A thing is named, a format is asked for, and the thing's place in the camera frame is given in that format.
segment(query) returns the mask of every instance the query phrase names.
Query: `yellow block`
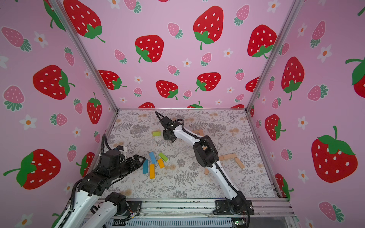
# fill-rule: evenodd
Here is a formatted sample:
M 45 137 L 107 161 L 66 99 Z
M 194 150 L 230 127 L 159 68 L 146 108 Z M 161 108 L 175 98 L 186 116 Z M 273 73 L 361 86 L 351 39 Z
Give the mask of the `yellow block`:
M 165 167 L 165 164 L 164 162 L 162 161 L 162 158 L 158 159 L 158 164 L 160 165 L 160 169 L 164 168 Z
M 150 164 L 150 179 L 155 178 L 155 164 Z

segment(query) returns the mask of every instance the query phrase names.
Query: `white flower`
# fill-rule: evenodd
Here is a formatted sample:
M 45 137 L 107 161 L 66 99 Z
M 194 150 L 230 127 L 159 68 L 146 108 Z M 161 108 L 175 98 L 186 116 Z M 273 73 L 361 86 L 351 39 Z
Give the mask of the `white flower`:
M 317 59 L 321 59 L 322 63 L 324 63 L 327 57 L 330 57 L 332 55 L 332 52 L 330 52 L 331 46 L 332 45 L 329 45 L 327 48 L 321 48 L 320 54 L 318 55 Z
M 108 2 L 110 2 L 110 7 L 112 8 L 112 9 L 114 9 L 114 8 L 117 8 L 117 9 L 119 9 L 119 2 L 120 2 L 120 0 L 108 0 Z
M 34 41 L 38 42 L 41 45 L 41 47 L 45 47 L 45 45 L 48 45 L 48 42 L 45 40 L 44 34 L 38 34 L 38 32 L 34 32 L 34 34 L 35 34 Z
M 279 6 L 280 6 L 280 3 L 278 3 L 277 0 L 269 1 L 269 8 L 268 8 L 267 12 L 275 13 L 276 8 Z
M 36 118 L 31 118 L 28 114 L 25 116 L 25 120 L 20 120 L 19 123 L 24 124 L 24 130 L 28 130 L 28 128 L 35 128 Z
M 303 130 L 306 128 L 306 125 L 308 124 L 308 122 L 306 121 L 306 117 L 303 116 L 303 118 L 298 118 L 298 127 L 301 127 Z
M 299 176 L 298 176 L 298 178 L 299 178 L 299 179 L 301 179 L 301 180 L 303 181 L 303 183 L 305 183 L 305 182 L 306 182 L 306 180 L 308 180 L 308 179 L 309 179 L 309 178 L 308 178 L 308 176 L 306 175 L 306 171 L 305 171 L 305 170 L 300 171 L 300 170 L 298 169 L 298 172 L 299 172 Z
M 80 132 L 81 132 L 81 129 L 78 129 L 77 127 L 75 127 L 75 130 L 74 130 L 74 131 L 72 131 L 72 133 L 74 133 L 74 134 L 75 134 L 75 138 L 76 138 L 77 136 L 81 136 Z
M 191 62 L 189 61 L 189 59 L 186 59 L 185 61 L 182 62 L 184 64 L 184 67 L 190 67 Z
M 304 23 L 301 25 L 301 27 L 298 29 L 298 37 L 304 36 L 304 31 L 307 29 L 308 25 L 305 25 Z
M 230 88 L 228 88 L 228 89 L 227 89 L 227 93 L 232 93 L 232 92 L 233 92 L 233 90 L 234 90 L 234 89 L 233 89 L 232 87 L 230 87 Z
M 31 213 L 30 215 L 22 215 L 22 220 L 18 222 L 15 227 L 24 228 L 25 226 L 32 224 L 32 220 L 30 220 L 32 216 L 33 213 Z
M 315 227 L 313 226 L 313 220 L 308 220 L 308 219 L 306 218 L 306 227 L 308 227 L 308 228 L 315 228 Z
M 275 158 L 274 152 L 270 153 L 270 158 L 274 161 L 274 158 Z
M 140 84 L 141 82 L 143 82 L 143 80 L 141 79 L 141 77 L 134 77 L 134 81 L 138 82 L 138 84 Z
M 86 69 L 84 71 L 84 74 L 85 74 L 85 78 L 90 78 L 90 72 L 89 72 L 89 69 Z
M 233 53 L 233 51 L 231 51 L 231 48 L 228 48 L 228 50 L 223 51 L 223 53 L 224 53 L 224 56 L 223 57 L 230 58 L 231 57 L 231 54 Z
M 66 187 L 64 188 L 64 191 L 66 192 L 66 194 L 72 190 L 72 187 L 73 187 L 73 183 L 68 183 L 67 182 L 67 185 Z

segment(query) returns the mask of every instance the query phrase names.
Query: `pink strawberry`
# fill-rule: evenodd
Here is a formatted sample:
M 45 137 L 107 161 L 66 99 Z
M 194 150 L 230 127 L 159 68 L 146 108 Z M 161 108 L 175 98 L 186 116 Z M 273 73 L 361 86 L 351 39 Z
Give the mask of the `pink strawberry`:
M 95 142 L 100 143 L 100 134 L 98 131 L 94 133 Z
M 247 17 L 249 16 L 249 12 L 250 12 L 250 6 L 249 5 L 244 5 L 242 6 L 236 13 L 236 18 L 234 18 L 234 23 L 236 24 L 236 26 L 240 26 L 241 24 L 243 24 L 243 21 L 247 19 Z
M 62 113 L 57 115 L 53 114 L 49 120 L 51 121 L 51 124 L 58 126 L 65 125 L 67 123 L 67 117 Z
M 271 76 L 270 82 L 269 82 L 269 90 L 270 91 L 273 90 L 273 88 L 274 88 L 274 85 L 275 85 L 274 80 L 275 80 L 275 77 L 274 76 Z
M 76 112 L 78 112 L 79 114 L 81 114 L 82 113 L 82 104 L 80 103 L 80 100 L 79 99 L 75 99 L 73 101 L 73 105 L 75 105 Z
M 208 52 L 206 54 L 204 54 L 202 57 L 201 57 L 201 61 L 200 61 L 200 64 L 202 66 L 207 66 L 208 63 L 212 60 L 212 53 Z
M 184 93 L 184 99 L 187 100 L 190 97 L 191 97 L 191 91 L 190 90 L 185 91 L 185 93 Z
M 234 102 L 240 102 L 244 96 L 245 96 L 244 94 L 240 94 L 240 95 L 236 96 L 236 99 L 234 99 Z
M 283 149 L 280 153 L 281 157 L 285 160 L 291 160 L 292 159 L 292 152 L 289 149 Z
M 244 76 L 245 76 L 245 73 L 243 72 L 242 69 L 238 69 L 236 71 L 236 76 L 235 77 L 237 78 L 237 80 L 241 81 Z
M 274 109 L 277 109 L 280 105 L 281 105 L 281 98 L 278 97 L 278 98 L 274 99 L 271 107 L 273 107 Z
M 183 37 L 183 31 L 180 29 L 180 27 L 175 23 L 169 23 L 167 25 L 170 35 L 174 36 L 176 39 L 180 39 Z
M 328 94 L 329 88 L 327 85 L 322 84 L 321 86 L 315 85 L 307 94 L 307 98 L 311 101 L 318 101 L 320 98 L 323 99 Z
M 325 21 L 321 21 L 316 29 L 313 31 L 312 40 L 311 40 L 311 47 L 314 48 L 320 43 L 320 39 L 323 37 L 326 31 L 326 23 Z
M 170 74 L 173 74 L 175 76 L 180 74 L 180 71 L 177 69 L 177 67 L 175 67 L 173 65 L 168 65 L 167 69 L 169 70 Z
M 134 89 L 134 95 L 140 97 L 142 95 L 142 90 L 140 87 Z
M 25 100 L 22 91 L 15 85 L 11 85 L 5 90 L 4 99 L 6 100 L 4 101 L 6 109 L 12 112 L 15 110 L 19 111 L 23 107 L 22 103 Z
M 256 121 L 256 127 L 257 128 L 260 128 L 261 127 L 261 120 Z
M 75 63 L 75 58 L 73 57 L 72 51 L 69 47 L 65 47 L 65 58 L 70 66 L 73 66 L 73 64 Z
M 115 58 L 119 60 L 120 63 L 126 64 L 127 59 L 126 56 L 123 54 L 123 52 L 119 51 L 118 49 L 114 50 Z
M 17 30 L 3 26 L 1 27 L 1 32 L 14 47 L 19 47 L 22 51 L 26 52 L 32 50 L 29 41 L 24 39 L 23 35 Z
M 139 1 L 136 0 L 124 0 L 126 7 L 129 10 L 133 10 L 134 13 L 140 13 L 142 11 L 142 6 L 139 4 Z
M 331 205 L 329 202 L 323 201 L 318 204 L 318 207 L 330 220 L 335 221 L 337 219 L 339 222 L 344 221 L 344 214 L 341 213 L 341 209 L 336 207 L 336 205 Z
M 72 144 L 67 152 L 67 159 L 72 162 L 76 157 L 76 146 Z

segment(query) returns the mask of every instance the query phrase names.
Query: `blue block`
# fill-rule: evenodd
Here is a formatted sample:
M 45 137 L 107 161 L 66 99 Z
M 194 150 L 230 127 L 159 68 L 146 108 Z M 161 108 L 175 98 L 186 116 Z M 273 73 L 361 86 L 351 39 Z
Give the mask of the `blue block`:
M 151 163 L 157 164 L 157 161 L 156 161 L 156 158 L 155 158 L 155 154 L 153 152 L 150 153 L 150 158 L 151 158 Z
M 146 159 L 143 163 L 143 174 L 148 173 L 148 160 Z

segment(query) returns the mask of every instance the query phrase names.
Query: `strawberry wallpaper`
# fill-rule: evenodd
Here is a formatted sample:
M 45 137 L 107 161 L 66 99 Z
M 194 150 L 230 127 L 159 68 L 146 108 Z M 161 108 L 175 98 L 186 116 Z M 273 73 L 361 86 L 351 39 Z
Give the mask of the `strawberry wallpaper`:
M 299 227 L 363 227 L 364 1 L 304 2 L 251 116 Z
M 48 1 L 0 6 L 2 227 L 52 227 L 88 171 L 109 104 Z
M 247 106 L 291 4 L 63 1 L 119 108 Z

